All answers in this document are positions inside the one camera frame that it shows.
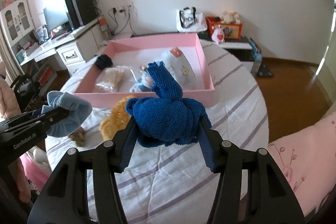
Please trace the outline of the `light blue fleece hat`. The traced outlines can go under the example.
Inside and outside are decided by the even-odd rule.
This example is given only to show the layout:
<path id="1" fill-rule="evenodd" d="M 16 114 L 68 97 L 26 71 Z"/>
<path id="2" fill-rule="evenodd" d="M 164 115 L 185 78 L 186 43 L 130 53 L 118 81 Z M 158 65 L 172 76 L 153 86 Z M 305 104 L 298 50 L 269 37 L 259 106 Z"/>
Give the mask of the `light blue fleece hat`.
<path id="1" fill-rule="evenodd" d="M 55 138 L 68 136 L 80 128 L 91 112 L 88 101 L 67 92 L 51 91 L 41 110 L 41 114 L 53 119 L 46 134 Z"/>

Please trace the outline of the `beige stocking bundle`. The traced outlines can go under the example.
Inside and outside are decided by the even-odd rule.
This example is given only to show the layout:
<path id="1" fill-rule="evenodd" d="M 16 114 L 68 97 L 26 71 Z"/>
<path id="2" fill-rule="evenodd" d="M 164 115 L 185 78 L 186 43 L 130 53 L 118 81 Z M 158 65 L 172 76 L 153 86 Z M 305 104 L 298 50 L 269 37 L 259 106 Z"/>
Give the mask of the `beige stocking bundle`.
<path id="1" fill-rule="evenodd" d="M 82 127 L 70 134 L 68 138 L 74 141 L 78 147 L 85 146 L 85 131 Z"/>

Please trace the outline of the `yellow crocheted toy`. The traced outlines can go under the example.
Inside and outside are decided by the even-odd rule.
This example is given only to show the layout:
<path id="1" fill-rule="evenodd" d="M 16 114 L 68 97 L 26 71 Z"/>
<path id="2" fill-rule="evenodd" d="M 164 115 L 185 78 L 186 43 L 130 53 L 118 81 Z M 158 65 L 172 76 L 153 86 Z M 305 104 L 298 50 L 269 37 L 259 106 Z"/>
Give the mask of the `yellow crocheted toy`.
<path id="1" fill-rule="evenodd" d="M 116 132 L 126 128 L 130 115 L 126 112 L 128 100 L 134 96 L 126 96 L 119 100 L 111 110 L 111 114 L 100 122 L 99 131 L 103 141 L 112 140 Z"/>

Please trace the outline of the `dark navy scrunchie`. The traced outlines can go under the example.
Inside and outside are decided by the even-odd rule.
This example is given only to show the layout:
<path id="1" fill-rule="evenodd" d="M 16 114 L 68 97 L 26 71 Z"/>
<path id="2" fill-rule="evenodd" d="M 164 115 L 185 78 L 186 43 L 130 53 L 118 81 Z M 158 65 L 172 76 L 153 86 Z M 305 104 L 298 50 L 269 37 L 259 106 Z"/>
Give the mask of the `dark navy scrunchie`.
<path id="1" fill-rule="evenodd" d="M 99 70 L 103 71 L 105 68 L 111 68 L 113 61 L 108 55 L 102 54 L 96 59 L 94 64 Z"/>

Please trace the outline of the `bag of cotton swabs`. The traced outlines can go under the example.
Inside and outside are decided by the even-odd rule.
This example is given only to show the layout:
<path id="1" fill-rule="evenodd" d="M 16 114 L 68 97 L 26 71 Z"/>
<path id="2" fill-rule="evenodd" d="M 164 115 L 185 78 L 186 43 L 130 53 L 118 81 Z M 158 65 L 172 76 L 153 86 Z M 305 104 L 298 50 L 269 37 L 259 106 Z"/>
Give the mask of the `bag of cotton swabs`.
<path id="1" fill-rule="evenodd" d="M 116 93 L 122 84 L 131 75 L 130 69 L 125 66 L 116 66 L 103 69 L 95 82 L 95 88 L 99 92 Z"/>

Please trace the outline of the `pink shallow box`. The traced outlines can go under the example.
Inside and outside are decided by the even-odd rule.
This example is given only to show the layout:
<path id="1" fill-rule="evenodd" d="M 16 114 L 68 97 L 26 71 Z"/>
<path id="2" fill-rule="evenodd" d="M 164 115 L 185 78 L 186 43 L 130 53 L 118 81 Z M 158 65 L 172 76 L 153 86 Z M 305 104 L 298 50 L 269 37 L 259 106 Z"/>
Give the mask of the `pink shallow box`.
<path id="1" fill-rule="evenodd" d="M 183 95 L 205 107 L 214 105 L 215 88 L 197 34 L 163 34 L 110 42 L 103 54 L 113 66 L 106 73 L 96 64 L 86 73 L 75 95 L 93 107 L 112 107 L 126 96 L 153 97 L 147 72 L 150 63 L 163 61 L 183 88 Z"/>

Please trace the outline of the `clear bag with hairband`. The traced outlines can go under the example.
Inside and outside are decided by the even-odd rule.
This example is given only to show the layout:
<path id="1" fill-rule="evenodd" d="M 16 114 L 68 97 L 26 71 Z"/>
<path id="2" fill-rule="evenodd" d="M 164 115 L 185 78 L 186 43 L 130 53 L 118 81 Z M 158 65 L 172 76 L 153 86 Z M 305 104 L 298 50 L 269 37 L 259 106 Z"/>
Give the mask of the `clear bag with hairband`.
<path id="1" fill-rule="evenodd" d="M 147 66 L 141 65 L 139 67 L 132 67 L 131 73 L 133 75 L 133 78 L 135 82 L 137 82 L 139 79 L 142 79 L 144 75 L 146 75 L 147 72 Z"/>

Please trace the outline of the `royal blue knitted item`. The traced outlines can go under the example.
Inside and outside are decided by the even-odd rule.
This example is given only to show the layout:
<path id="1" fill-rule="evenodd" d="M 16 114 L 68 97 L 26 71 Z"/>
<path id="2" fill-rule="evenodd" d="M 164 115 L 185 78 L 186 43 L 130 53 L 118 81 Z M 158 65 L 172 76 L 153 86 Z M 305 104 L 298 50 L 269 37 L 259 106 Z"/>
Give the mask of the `royal blue knitted item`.
<path id="1" fill-rule="evenodd" d="M 138 143 L 146 148 L 198 143 L 199 120 L 203 118 L 212 127 L 204 105 L 183 96 L 180 84 L 162 61 L 149 63 L 147 72 L 157 96 L 131 98 L 126 103 L 126 112 L 139 127 Z"/>

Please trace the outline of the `cartoon print baby cloth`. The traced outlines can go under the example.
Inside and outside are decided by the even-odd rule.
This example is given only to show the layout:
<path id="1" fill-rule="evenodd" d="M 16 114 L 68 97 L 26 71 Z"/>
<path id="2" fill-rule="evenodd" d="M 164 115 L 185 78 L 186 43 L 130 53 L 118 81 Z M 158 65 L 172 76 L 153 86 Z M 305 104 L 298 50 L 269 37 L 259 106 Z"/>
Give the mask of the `cartoon print baby cloth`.
<path id="1" fill-rule="evenodd" d="M 163 52 L 154 61 L 157 64 L 162 61 L 166 69 L 183 89 L 191 90 L 195 88 L 195 73 L 185 54 L 178 47 L 174 47 Z M 135 84 L 130 88 L 130 92 L 151 92 L 151 87 L 154 84 L 154 80 L 148 72 L 148 67 L 149 66 L 147 65 L 146 75 L 144 75 L 142 79 L 139 79 L 137 82 L 135 82 Z"/>

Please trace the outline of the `stack of books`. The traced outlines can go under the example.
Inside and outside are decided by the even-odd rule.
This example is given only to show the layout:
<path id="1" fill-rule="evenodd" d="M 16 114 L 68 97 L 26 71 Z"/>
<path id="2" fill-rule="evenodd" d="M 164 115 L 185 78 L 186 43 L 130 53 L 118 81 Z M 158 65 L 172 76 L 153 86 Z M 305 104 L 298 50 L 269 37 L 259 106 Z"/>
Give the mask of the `stack of books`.
<path id="1" fill-rule="evenodd" d="M 25 44 L 25 48 L 21 47 L 21 45 L 18 45 L 18 53 L 16 54 L 16 58 L 19 61 L 19 63 L 22 63 L 25 59 L 27 59 L 30 55 L 33 54 L 35 50 L 37 50 L 39 47 L 38 43 L 35 42 L 28 42 Z"/>

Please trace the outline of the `white desk with drawers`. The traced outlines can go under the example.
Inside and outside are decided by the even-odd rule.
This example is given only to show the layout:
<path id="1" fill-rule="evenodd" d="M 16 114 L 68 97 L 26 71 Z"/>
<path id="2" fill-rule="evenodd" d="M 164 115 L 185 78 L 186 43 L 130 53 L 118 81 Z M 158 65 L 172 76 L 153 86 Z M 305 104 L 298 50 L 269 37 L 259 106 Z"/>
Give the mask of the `white desk with drawers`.
<path id="1" fill-rule="evenodd" d="M 95 57 L 102 42 L 102 31 L 95 19 L 69 34 L 47 40 L 42 46 L 37 47 L 29 57 L 26 57 L 21 65 L 32 60 L 39 62 L 58 55 L 63 66 L 67 68 L 70 75 L 73 75 L 84 67 L 86 62 Z"/>

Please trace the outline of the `computer monitor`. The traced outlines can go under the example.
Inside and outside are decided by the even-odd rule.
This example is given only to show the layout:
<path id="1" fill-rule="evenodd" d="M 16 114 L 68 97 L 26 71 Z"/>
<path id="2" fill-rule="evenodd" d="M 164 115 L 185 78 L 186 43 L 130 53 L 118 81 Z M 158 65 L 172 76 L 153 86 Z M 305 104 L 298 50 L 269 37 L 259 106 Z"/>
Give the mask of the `computer monitor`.
<path id="1" fill-rule="evenodd" d="M 43 9 L 48 32 L 58 32 L 60 28 L 65 29 L 69 26 L 68 16 L 64 6 L 50 6 Z"/>

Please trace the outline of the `black computer tower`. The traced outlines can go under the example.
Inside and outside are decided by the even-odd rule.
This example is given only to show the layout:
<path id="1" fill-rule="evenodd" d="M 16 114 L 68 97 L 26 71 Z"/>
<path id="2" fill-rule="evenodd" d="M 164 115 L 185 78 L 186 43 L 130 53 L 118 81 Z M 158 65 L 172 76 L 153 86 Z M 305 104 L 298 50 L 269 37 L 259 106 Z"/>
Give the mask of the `black computer tower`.
<path id="1" fill-rule="evenodd" d="M 97 19 L 93 0 L 64 0 L 67 7 L 68 21 L 72 30 Z"/>

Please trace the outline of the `small doll on cabinet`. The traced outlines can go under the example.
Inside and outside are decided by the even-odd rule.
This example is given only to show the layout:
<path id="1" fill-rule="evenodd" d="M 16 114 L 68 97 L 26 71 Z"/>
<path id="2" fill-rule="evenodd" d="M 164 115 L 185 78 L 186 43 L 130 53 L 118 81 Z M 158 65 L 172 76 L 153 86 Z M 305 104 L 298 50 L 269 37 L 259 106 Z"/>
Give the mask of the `small doll on cabinet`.
<path id="1" fill-rule="evenodd" d="M 5 7 L 9 6 L 12 4 L 11 0 L 5 0 Z"/>

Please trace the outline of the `red toy storage box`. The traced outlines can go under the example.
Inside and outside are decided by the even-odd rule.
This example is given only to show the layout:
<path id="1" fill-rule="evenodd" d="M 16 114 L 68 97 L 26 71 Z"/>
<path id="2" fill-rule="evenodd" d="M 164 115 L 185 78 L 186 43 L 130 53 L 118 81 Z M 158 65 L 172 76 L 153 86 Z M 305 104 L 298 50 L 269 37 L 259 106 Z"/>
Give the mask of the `red toy storage box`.
<path id="1" fill-rule="evenodd" d="M 243 25 L 235 23 L 222 23 L 220 18 L 214 16 L 206 17 L 207 31 L 209 38 L 212 36 L 214 29 L 213 27 L 222 26 L 225 34 L 225 38 L 228 39 L 240 39 Z"/>

